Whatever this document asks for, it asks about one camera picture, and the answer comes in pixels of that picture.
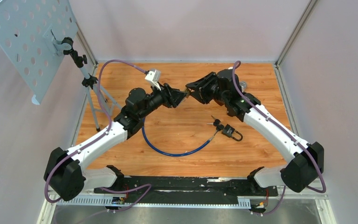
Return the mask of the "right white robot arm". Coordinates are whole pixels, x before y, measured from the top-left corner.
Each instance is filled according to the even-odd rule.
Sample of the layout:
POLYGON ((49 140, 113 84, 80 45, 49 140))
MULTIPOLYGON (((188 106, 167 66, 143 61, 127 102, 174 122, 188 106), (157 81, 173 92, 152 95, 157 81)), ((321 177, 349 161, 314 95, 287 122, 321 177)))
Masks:
POLYGON ((245 83, 239 81, 232 68, 211 72, 187 83, 186 88, 202 104, 213 100, 225 106, 228 116, 257 130, 286 161, 282 166, 252 171, 247 182, 250 193, 259 195, 272 186, 286 186, 296 193, 305 188, 316 190, 310 184, 323 173, 323 146, 318 142, 310 144, 279 122, 258 98, 245 91, 245 83))

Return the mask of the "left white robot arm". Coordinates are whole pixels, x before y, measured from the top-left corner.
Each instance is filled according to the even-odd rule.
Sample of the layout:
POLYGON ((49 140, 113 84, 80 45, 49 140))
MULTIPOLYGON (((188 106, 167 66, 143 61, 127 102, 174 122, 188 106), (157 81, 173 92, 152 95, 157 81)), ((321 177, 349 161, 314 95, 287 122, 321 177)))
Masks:
POLYGON ((121 112, 100 132, 79 145, 63 150, 54 149, 44 174, 45 198, 50 203, 49 188, 64 201, 75 198, 83 190, 108 188, 118 193, 124 188, 123 178, 111 167, 88 169, 88 166, 107 150, 135 135, 143 126, 144 118, 160 106, 176 108, 188 97, 188 92, 168 84, 153 87, 152 93, 134 88, 125 100, 121 112))

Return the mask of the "black padlock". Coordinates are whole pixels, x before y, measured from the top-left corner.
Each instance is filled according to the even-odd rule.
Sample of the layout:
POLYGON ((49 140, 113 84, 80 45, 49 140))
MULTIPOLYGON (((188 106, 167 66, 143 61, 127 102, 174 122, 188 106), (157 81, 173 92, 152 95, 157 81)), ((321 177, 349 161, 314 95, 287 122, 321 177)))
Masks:
POLYGON ((222 134, 238 142, 243 140, 243 135, 229 124, 224 126, 222 134))

